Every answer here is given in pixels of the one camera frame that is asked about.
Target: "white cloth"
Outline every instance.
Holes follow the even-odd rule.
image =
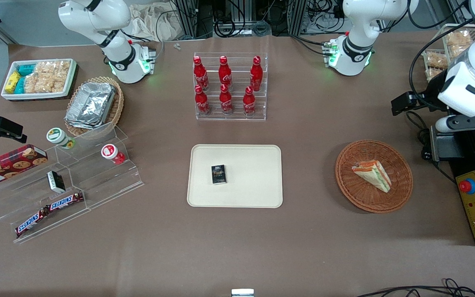
[[[171,2],[132,4],[129,9],[132,13],[131,35],[151,38],[156,41],[174,40],[183,35],[177,12],[165,13],[158,19],[161,13],[177,11],[177,7]]]

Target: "small black box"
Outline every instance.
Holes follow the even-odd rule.
[[[226,184],[225,165],[212,166],[212,183]]]
[[[47,180],[49,181],[49,186],[54,192],[61,194],[66,191],[66,185],[63,183],[63,178],[54,171],[47,172]]]

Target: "sandwich slice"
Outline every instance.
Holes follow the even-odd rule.
[[[385,193],[388,193],[392,187],[392,181],[382,167],[381,162],[377,160],[357,163],[353,167],[353,172]]]

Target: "red switch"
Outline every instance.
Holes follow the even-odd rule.
[[[459,183],[459,190],[465,193],[470,192],[470,190],[472,190],[472,184],[470,184],[468,180],[464,180]]]

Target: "teal package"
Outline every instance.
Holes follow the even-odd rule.
[[[14,94],[24,94],[25,93],[25,78],[22,77],[17,81]]]
[[[34,67],[36,67],[36,64],[21,65],[17,68],[17,73],[21,76],[27,76],[34,72]]]

